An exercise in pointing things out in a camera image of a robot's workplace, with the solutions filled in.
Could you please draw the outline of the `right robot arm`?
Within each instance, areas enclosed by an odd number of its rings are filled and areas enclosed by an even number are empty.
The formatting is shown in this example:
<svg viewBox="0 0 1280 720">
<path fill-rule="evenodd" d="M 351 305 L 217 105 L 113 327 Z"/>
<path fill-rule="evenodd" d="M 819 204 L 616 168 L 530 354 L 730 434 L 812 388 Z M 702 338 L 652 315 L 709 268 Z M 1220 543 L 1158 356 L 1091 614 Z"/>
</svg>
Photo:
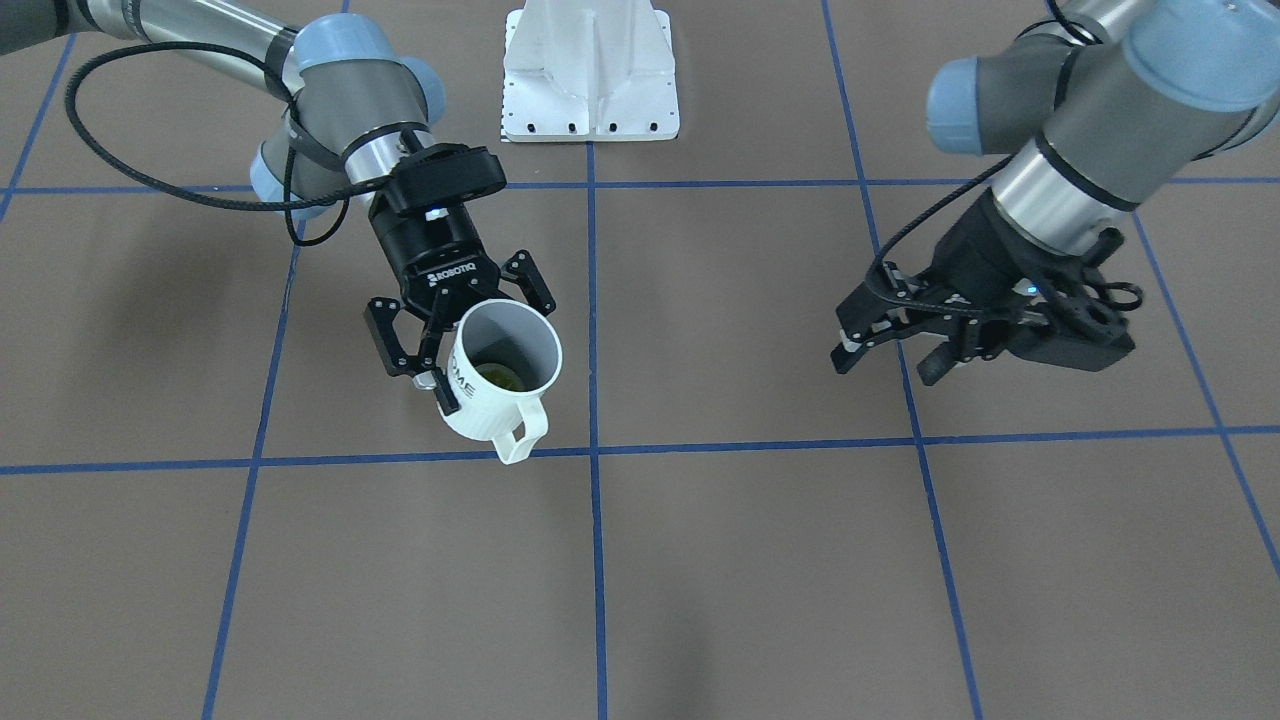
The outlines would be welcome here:
<svg viewBox="0 0 1280 720">
<path fill-rule="evenodd" d="M 125 41 L 77 69 L 63 96 L 73 131 L 123 176 L 209 208 L 280 214 L 300 247 L 323 242 L 298 232 L 306 217 L 366 208 L 399 287 L 397 299 L 367 305 L 375 346 L 388 374 L 431 391 L 447 420 L 480 409 L 488 380 L 465 346 L 476 341 L 484 311 L 547 325 L 556 301 L 536 263 L 525 252 L 495 263 L 467 211 L 506 187 L 499 159 L 433 138 L 445 105 L 440 82 L 425 63 L 401 56 L 375 20 L 337 13 L 291 26 L 234 1 L 3 4 L 4 54 L 79 32 Z M 155 53 L 179 53 L 283 104 L 280 124 L 251 163 L 253 201 L 148 176 L 88 131 L 78 95 L 90 74 Z"/>
</svg>

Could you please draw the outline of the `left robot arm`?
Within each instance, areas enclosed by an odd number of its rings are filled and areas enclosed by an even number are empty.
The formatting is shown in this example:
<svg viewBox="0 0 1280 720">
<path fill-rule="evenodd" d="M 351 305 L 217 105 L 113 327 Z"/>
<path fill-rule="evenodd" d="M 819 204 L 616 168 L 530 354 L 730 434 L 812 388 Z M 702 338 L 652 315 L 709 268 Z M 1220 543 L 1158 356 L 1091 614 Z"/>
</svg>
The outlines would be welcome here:
<svg viewBox="0 0 1280 720">
<path fill-rule="evenodd" d="M 1101 272 L 1121 222 L 1277 123 L 1277 4 L 1068 1 L 1002 53 L 941 68 L 925 118 L 940 150 L 998 161 L 924 270 L 877 254 L 837 306 L 835 370 L 932 334 L 928 386 L 1006 352 L 1100 372 L 1134 348 L 1126 314 L 1144 300 Z"/>
</svg>

